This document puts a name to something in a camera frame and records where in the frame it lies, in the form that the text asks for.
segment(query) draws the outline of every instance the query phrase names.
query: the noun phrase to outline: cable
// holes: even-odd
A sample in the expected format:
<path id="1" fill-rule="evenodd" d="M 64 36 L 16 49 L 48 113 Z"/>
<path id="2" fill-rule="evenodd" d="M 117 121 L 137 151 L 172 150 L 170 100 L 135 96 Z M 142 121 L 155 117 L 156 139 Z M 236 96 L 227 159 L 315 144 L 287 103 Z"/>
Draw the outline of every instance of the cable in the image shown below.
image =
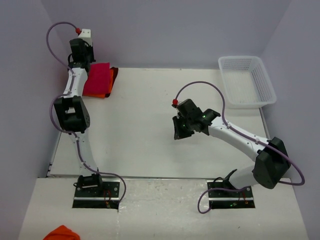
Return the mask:
<path id="1" fill-rule="evenodd" d="M 283 152 L 279 151 L 278 149 L 264 143 L 264 142 L 261 142 L 261 141 L 256 141 L 255 138 L 253 137 L 250 137 L 240 131 L 238 131 L 237 129 L 235 129 L 234 127 L 232 127 L 226 120 L 225 118 L 225 110 L 226 110 L 226 101 L 225 101 L 225 97 L 224 95 L 222 94 L 222 92 L 220 91 L 219 88 L 217 88 L 215 85 L 213 85 L 212 83 L 210 82 L 207 82 L 207 81 L 193 81 L 193 82 L 190 82 L 188 84 L 186 84 L 185 86 L 183 86 L 177 93 L 177 95 L 175 96 L 175 99 L 173 100 L 173 103 L 177 103 L 178 102 L 178 97 L 180 95 L 180 93 L 188 86 L 190 85 L 193 85 L 193 84 L 207 84 L 207 85 L 210 85 L 211 87 L 213 87 L 215 90 L 217 90 L 217 92 L 220 94 L 220 97 L 222 99 L 222 113 L 221 113 L 221 118 L 222 118 L 222 121 L 224 122 L 224 124 L 230 128 L 232 131 L 234 131 L 236 134 L 250 140 L 250 141 L 253 141 L 253 142 L 257 142 L 258 144 L 268 148 L 268 149 L 271 149 L 272 151 L 276 152 L 277 154 L 279 154 L 282 158 L 284 158 L 285 160 L 288 161 L 288 163 L 290 163 L 295 169 L 296 171 L 299 173 L 300 177 L 301 177 L 301 182 L 287 182 L 287 181 L 279 181 L 279 183 L 281 184 L 287 184 L 287 185 L 292 185 L 292 186 L 302 186 L 305 184 L 306 180 L 305 180 L 305 176 L 304 174 L 302 173 L 302 171 L 300 170 L 300 168 L 287 156 L 285 155 Z M 246 189 L 247 187 L 244 187 L 242 189 L 227 189 L 227 188 L 211 188 L 211 189 L 208 189 L 206 191 L 204 191 L 199 200 L 198 200 L 198 205 L 197 205 L 197 208 L 198 208 L 198 211 L 199 213 L 201 214 L 206 214 L 210 211 L 211 208 L 209 208 L 208 210 L 206 211 L 200 211 L 200 201 L 201 199 L 203 198 L 203 196 L 208 193 L 208 192 L 211 192 L 211 191 L 215 191 L 215 190 L 222 190 L 222 191 L 227 191 L 227 192 L 241 192 L 242 190 Z"/>
<path id="2" fill-rule="evenodd" d="M 49 27 L 48 31 L 46 32 L 46 36 L 45 36 L 46 46 L 47 46 L 47 48 L 49 49 L 50 53 L 52 54 L 52 56 L 53 56 L 59 63 L 61 63 L 63 66 L 65 66 L 65 67 L 71 72 L 71 74 L 72 74 L 71 83 L 70 83 L 70 87 L 69 87 L 68 93 L 64 93 L 64 94 L 60 94 L 60 95 L 56 96 L 56 97 L 52 100 L 52 102 L 51 102 L 51 104 L 50 104 L 50 108 L 49 108 L 50 120 L 51 120 L 53 126 L 54 126 L 58 131 L 60 131 L 60 132 L 62 132 L 62 133 L 65 133 L 65 134 L 72 134 L 72 135 L 74 135 L 75 140 L 76 140 L 77 153 L 78 153 L 78 156 L 79 156 L 79 159 L 80 159 L 82 165 L 83 165 L 85 168 L 87 168 L 89 171 L 91 171 L 91 172 L 93 172 L 93 173 L 95 173 L 95 174 L 107 175 L 107 176 L 114 176 L 114 177 L 119 178 L 119 179 L 122 181 L 123 186 L 124 186 L 124 190 L 123 190 L 123 194 L 122 194 L 122 196 L 121 196 L 121 198 L 119 199 L 119 202 L 118 202 L 118 203 L 120 204 L 120 202 L 121 202 L 122 199 L 125 197 L 126 192 L 127 192 L 127 185 L 126 185 L 125 180 L 124 180 L 120 175 L 118 175 L 118 174 L 110 173 L 110 172 L 101 172 L 101 171 L 97 171 L 97 170 L 94 170 L 94 169 L 92 169 L 91 167 L 89 167 L 89 166 L 85 163 L 84 159 L 82 158 L 82 155 L 81 155 L 81 152 L 80 152 L 80 144 L 79 144 L 79 137 L 78 137 L 78 135 L 77 135 L 74 131 L 66 131 L 66 130 L 63 130 L 61 127 L 59 127 L 59 126 L 56 124 L 55 119 L 54 119 L 54 117 L 53 117 L 53 108 L 54 108 L 54 103 L 55 103 L 55 101 L 56 101 L 57 99 L 61 98 L 61 97 L 68 96 L 68 95 L 72 92 L 71 89 L 72 89 L 72 87 L 73 87 L 73 85 L 74 85 L 74 81 L 75 81 L 75 73 L 74 73 L 74 71 L 72 70 L 72 68 L 69 67 L 67 64 L 65 64 L 59 57 L 57 57 L 57 55 L 52 51 L 52 49 L 51 49 L 51 47 L 50 47 L 50 44 L 49 44 L 49 34 L 50 34 L 51 30 L 52 30 L 55 26 L 57 26 L 57 25 L 62 25 L 62 24 L 71 25 L 72 27 L 75 28 L 76 33 L 79 32 L 79 28 L 77 28 L 77 27 L 76 27 L 74 24 L 72 24 L 71 22 L 67 22 L 67 21 L 56 22 L 56 23 L 53 24 L 51 27 Z"/>
<path id="3" fill-rule="evenodd" d="M 71 63 L 71 62 L 70 62 L 71 56 L 72 56 L 72 53 L 70 53 L 69 56 L 68 56 L 68 65 Z"/>

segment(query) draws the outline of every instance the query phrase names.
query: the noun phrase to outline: red connector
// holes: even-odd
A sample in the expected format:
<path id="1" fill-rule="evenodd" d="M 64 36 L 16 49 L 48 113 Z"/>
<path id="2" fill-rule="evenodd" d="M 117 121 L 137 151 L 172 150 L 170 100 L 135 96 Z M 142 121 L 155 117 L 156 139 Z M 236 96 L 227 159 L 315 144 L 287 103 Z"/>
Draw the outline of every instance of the red connector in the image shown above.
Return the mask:
<path id="1" fill-rule="evenodd" d="M 78 35 L 80 35 L 80 33 L 82 32 L 82 30 L 81 30 L 79 27 L 77 27 L 77 28 L 75 29 L 75 32 L 76 32 Z"/>
<path id="2" fill-rule="evenodd" d="M 172 100 L 172 104 L 175 105 L 175 106 L 178 106 L 178 99 L 173 99 Z"/>

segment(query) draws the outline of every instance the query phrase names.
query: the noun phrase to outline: white plastic basket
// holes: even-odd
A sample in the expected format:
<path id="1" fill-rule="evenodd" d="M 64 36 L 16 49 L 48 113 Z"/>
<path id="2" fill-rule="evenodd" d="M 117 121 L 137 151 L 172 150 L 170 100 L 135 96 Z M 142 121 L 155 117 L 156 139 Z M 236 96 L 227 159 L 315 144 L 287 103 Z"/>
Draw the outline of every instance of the white plastic basket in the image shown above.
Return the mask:
<path id="1" fill-rule="evenodd" d="M 228 108 L 260 108 L 277 100 L 262 60 L 257 56 L 223 56 L 219 68 Z"/>

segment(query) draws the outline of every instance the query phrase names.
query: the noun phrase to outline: black bracket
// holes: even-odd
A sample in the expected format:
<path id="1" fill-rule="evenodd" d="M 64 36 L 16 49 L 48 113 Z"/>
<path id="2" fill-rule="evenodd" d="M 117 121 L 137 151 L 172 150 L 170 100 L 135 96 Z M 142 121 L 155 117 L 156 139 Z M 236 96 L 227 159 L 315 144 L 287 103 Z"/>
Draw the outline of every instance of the black bracket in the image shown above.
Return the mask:
<path id="1" fill-rule="evenodd" d="M 63 130 L 84 133 L 90 127 L 90 116 L 80 96 L 58 98 L 54 109 Z"/>
<path id="2" fill-rule="evenodd" d="M 281 139 L 274 137 L 269 141 L 268 145 L 288 156 L 285 144 Z M 259 155 L 255 159 L 252 171 L 253 177 L 265 188 L 273 189 L 290 168 L 291 164 L 267 147 L 258 153 Z"/>
<path id="3" fill-rule="evenodd" d="M 70 40 L 72 59 L 68 65 L 70 68 L 82 68 L 88 73 L 90 63 L 95 62 L 94 48 L 81 38 Z"/>
<path id="4" fill-rule="evenodd" d="M 172 118 L 174 125 L 174 139 L 184 139 L 191 137 L 196 132 L 209 135 L 208 126 L 220 113 L 207 109 L 204 112 L 191 99 L 173 105 L 178 110 L 178 116 Z"/>

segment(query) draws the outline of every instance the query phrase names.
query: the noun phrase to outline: red cloth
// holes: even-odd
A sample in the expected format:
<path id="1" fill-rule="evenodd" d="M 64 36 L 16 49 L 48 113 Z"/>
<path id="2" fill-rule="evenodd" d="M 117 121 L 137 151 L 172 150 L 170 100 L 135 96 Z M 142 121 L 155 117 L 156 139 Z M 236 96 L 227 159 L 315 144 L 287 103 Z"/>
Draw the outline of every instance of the red cloth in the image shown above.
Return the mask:
<path id="1" fill-rule="evenodd" d="M 87 94 L 83 94 L 83 96 L 101 98 L 101 99 L 108 98 L 111 94 L 112 88 L 116 81 L 116 77 L 118 76 L 118 71 L 119 71 L 119 68 L 117 67 L 110 68 L 110 81 L 109 81 L 108 91 L 106 93 L 104 94 L 87 93 Z"/>
<path id="2" fill-rule="evenodd" d="M 107 94 L 110 87 L 110 63 L 96 63 L 90 67 L 82 95 Z"/>
<path id="3" fill-rule="evenodd" d="M 80 237 L 65 225 L 61 225 L 45 236 L 43 240 L 80 240 Z"/>

